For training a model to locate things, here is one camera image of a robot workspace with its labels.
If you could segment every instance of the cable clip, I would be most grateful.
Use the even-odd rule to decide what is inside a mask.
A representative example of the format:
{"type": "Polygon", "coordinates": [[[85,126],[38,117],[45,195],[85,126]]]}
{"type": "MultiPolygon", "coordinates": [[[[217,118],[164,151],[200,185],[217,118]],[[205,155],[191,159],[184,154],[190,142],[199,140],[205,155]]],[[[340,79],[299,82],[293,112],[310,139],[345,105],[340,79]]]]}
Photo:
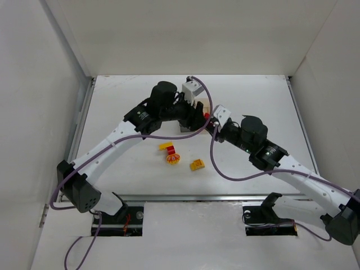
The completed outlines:
{"type": "Polygon", "coordinates": [[[308,176],[306,176],[304,180],[306,181],[306,180],[310,179],[310,176],[311,176],[313,173],[315,173],[315,172],[314,172],[313,170],[311,170],[310,173],[308,174],[308,176]]]}
{"type": "Polygon", "coordinates": [[[111,144],[113,147],[116,146],[116,144],[115,144],[114,142],[112,142],[111,140],[109,140],[108,138],[106,138],[105,140],[107,140],[107,142],[108,142],[109,144],[111,144]]]}

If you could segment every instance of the white panel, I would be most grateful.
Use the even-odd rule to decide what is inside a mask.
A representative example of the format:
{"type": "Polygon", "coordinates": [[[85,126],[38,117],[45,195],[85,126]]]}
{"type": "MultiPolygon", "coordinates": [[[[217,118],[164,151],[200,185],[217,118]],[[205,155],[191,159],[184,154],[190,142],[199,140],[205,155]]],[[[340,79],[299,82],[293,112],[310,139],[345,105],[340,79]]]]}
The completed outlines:
{"type": "Polygon", "coordinates": [[[79,81],[39,1],[0,2],[0,268],[28,269],[79,81]]]}
{"type": "Polygon", "coordinates": [[[321,174],[351,190],[360,188],[359,12],[357,0],[337,2],[292,81],[321,174]]]}
{"type": "MultiPolygon", "coordinates": [[[[268,126],[268,138],[292,153],[302,164],[312,169],[307,145],[295,112],[284,76],[265,75],[201,75],[208,86],[214,104],[232,111],[232,119],[241,122],[242,115],[255,115],[268,126]]],[[[186,76],[99,76],[96,81],[89,113],[80,143],[79,155],[85,154],[123,120],[124,115],[150,96],[152,88],[167,80],[181,89],[186,76]]],[[[180,135],[177,121],[164,123],[154,134],[180,135]]],[[[181,161],[166,163],[166,151],[159,145],[166,141],[146,139],[121,156],[100,177],[98,187],[119,194],[269,194],[297,193],[283,181],[262,176],[246,182],[230,182],[213,169],[209,146],[211,136],[174,141],[181,161]],[[206,168],[192,172],[190,164],[203,159],[206,168]]],[[[220,169],[232,177],[244,177],[259,172],[249,163],[249,155],[229,143],[216,143],[215,159],[220,169]]]]}
{"type": "MultiPolygon", "coordinates": [[[[99,237],[83,269],[325,269],[356,270],[351,247],[323,242],[298,228],[299,236],[246,236],[239,202],[147,203],[142,237],[99,237]]],[[[32,270],[61,270],[71,243],[87,231],[91,215],[50,210],[32,270]]],[[[326,232],[309,226],[319,235],[326,232]]],[[[75,269],[91,237],[69,255],[75,269]]]]}
{"type": "Polygon", "coordinates": [[[58,1],[93,76],[292,75],[336,2],[58,1]]]}

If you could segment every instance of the white enclosure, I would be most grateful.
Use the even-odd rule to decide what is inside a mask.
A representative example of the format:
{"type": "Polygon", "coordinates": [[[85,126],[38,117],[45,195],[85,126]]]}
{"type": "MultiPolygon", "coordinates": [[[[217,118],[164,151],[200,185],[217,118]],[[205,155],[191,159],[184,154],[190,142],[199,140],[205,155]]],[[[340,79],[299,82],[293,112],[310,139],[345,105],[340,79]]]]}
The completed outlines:
{"type": "MultiPolygon", "coordinates": [[[[185,77],[127,80],[98,75],[207,74],[199,77],[209,82],[216,103],[228,106],[234,119],[240,121],[248,113],[260,116],[270,140],[309,168],[313,150],[323,177],[352,191],[359,188],[359,14],[358,0],[0,0],[1,268],[63,269],[66,250],[76,236],[89,235],[91,218],[52,210],[46,219],[42,216],[56,185],[56,165],[62,159],[71,161],[79,146],[83,154],[102,139],[150,93],[155,81],[180,86],[185,77]],[[254,76],[251,83],[245,76],[223,77],[229,81],[222,95],[213,89],[220,77],[209,74],[263,76],[254,76]],[[92,78],[97,78],[96,86],[92,78]],[[138,89],[145,82],[147,88],[138,89]],[[265,113],[268,99],[280,107],[265,113]]],[[[163,132],[176,134],[174,128],[164,125],[163,132]]],[[[152,163],[151,157],[144,157],[141,161],[155,179],[153,186],[140,181],[136,186],[118,184],[116,167],[109,168],[99,185],[127,195],[251,196],[277,188],[301,196],[266,177],[239,186],[222,182],[214,176],[208,148],[200,146],[202,138],[174,144],[184,162],[174,170],[161,163],[162,153],[154,154],[152,163]],[[182,168],[188,169],[197,155],[204,158],[206,168],[190,182],[191,173],[182,168]],[[185,180],[168,185],[158,179],[162,170],[173,173],[176,181],[183,174],[185,180]],[[205,177],[209,182],[202,186],[205,177]]],[[[138,155],[142,146],[153,152],[160,142],[147,143],[128,157],[138,155]]],[[[234,168],[235,161],[226,163],[229,153],[247,163],[246,155],[230,145],[216,145],[215,151],[226,174],[256,171],[250,164],[234,168]]],[[[130,167],[125,169],[129,174],[130,167]]],[[[132,176],[139,178],[140,170],[132,176]]],[[[318,242],[302,229],[297,238],[245,237],[239,203],[148,203],[143,238],[100,237],[82,269],[113,269],[120,258],[130,269],[358,269],[353,249],[335,241],[318,242]],[[227,221],[219,227],[216,223],[222,218],[227,221]],[[177,237],[174,228],[182,231],[177,237]],[[150,250],[149,241],[159,244],[150,250]],[[133,251],[139,246],[142,256],[134,262],[133,251]],[[201,253],[194,256],[194,251],[201,253]],[[160,252],[168,259],[156,256],[160,252]],[[174,266],[179,259],[184,263],[174,266]]],[[[90,240],[86,237],[75,246],[70,269],[75,269],[90,240]]],[[[359,239],[354,251],[360,262],[359,239]]]]}

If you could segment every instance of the small toy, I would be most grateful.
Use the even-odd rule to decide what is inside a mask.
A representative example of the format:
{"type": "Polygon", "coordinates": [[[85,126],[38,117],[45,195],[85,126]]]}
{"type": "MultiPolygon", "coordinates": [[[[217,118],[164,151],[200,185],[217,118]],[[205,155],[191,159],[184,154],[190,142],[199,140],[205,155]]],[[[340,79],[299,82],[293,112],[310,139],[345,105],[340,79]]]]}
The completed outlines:
{"type": "Polygon", "coordinates": [[[204,167],[205,167],[205,164],[201,159],[197,159],[193,163],[190,164],[190,168],[192,171],[199,170],[204,167]]]}
{"type": "Polygon", "coordinates": [[[166,162],[175,165],[180,161],[180,155],[175,152],[175,148],[172,142],[163,143],[159,146],[160,150],[168,150],[168,156],[166,157],[166,162]]]}

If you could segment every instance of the yellow lego brick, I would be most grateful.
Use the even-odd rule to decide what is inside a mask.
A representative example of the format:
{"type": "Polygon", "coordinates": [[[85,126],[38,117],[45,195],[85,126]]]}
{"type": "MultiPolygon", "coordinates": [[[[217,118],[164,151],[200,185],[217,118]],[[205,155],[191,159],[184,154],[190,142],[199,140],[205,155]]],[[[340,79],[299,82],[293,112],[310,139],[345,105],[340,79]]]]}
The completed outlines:
{"type": "Polygon", "coordinates": [[[165,150],[166,148],[173,146],[172,142],[163,143],[162,145],[159,145],[159,150],[165,150]]]}
{"type": "Polygon", "coordinates": [[[190,168],[192,171],[199,170],[204,167],[205,167],[205,164],[201,159],[197,159],[193,163],[190,164],[190,168]]]}

